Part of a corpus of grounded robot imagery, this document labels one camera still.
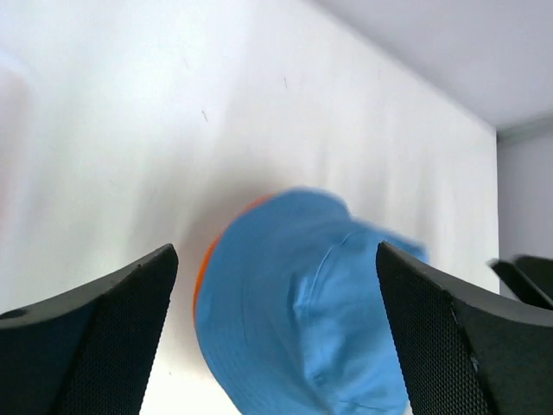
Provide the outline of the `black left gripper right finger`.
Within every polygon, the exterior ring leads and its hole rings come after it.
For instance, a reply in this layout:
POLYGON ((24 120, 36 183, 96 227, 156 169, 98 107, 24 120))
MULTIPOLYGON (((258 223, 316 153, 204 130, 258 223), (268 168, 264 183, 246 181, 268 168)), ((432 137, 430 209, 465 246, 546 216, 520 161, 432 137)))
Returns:
POLYGON ((388 243, 376 266, 415 414, 549 414, 552 310, 503 297, 388 243))

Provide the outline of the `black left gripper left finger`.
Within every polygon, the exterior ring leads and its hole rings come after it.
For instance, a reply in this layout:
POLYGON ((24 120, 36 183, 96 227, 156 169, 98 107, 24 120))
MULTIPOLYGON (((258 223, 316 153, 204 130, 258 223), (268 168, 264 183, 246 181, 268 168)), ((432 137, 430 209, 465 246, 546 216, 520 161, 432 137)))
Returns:
POLYGON ((3 414, 138 414, 175 285, 170 244, 1 315, 3 414))

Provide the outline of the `orange bucket hat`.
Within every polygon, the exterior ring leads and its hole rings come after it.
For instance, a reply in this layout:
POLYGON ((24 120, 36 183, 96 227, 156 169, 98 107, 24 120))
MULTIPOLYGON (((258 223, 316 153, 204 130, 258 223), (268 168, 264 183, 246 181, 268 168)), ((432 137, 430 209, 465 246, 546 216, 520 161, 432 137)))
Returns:
POLYGON ((194 294, 193 294, 193 306, 192 306, 192 314, 193 314, 193 325, 194 325, 194 333, 198 335, 198 320, 197 320, 197 309, 198 309, 198 303, 199 298, 202 290, 202 286, 204 284, 205 276, 207 274, 208 267, 211 263, 213 253, 216 250, 221 238, 226 234, 226 231, 229 227, 233 225, 233 223, 243 217, 244 215, 247 215, 251 210, 256 209, 258 206, 264 205, 267 201, 273 199, 274 197, 278 196, 278 192, 272 192, 270 194, 266 194, 263 196, 258 197, 256 200, 252 201, 248 205, 244 206, 243 209, 237 213, 225 227, 221 230, 221 232, 217 235, 217 237, 213 240, 211 245, 207 248, 202 262, 200 264, 200 268, 198 270, 198 274, 195 280, 194 285, 194 294))

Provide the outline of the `blue bucket hat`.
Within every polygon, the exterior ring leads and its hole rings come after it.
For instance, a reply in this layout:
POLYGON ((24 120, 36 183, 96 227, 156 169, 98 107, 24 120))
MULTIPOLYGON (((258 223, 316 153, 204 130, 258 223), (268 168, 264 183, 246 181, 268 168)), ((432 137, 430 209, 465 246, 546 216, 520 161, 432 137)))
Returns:
POLYGON ((236 220, 213 253, 200 351, 243 414, 401 414, 408 395, 376 270, 386 241, 346 204, 293 188, 236 220))

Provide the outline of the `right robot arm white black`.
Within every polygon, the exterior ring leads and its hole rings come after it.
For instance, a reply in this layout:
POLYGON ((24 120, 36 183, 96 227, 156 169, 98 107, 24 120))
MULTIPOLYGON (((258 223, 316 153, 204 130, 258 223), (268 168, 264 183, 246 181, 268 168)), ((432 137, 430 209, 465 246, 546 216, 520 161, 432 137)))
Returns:
POLYGON ((495 259, 490 267, 520 302, 552 310, 552 259, 519 255, 495 259))

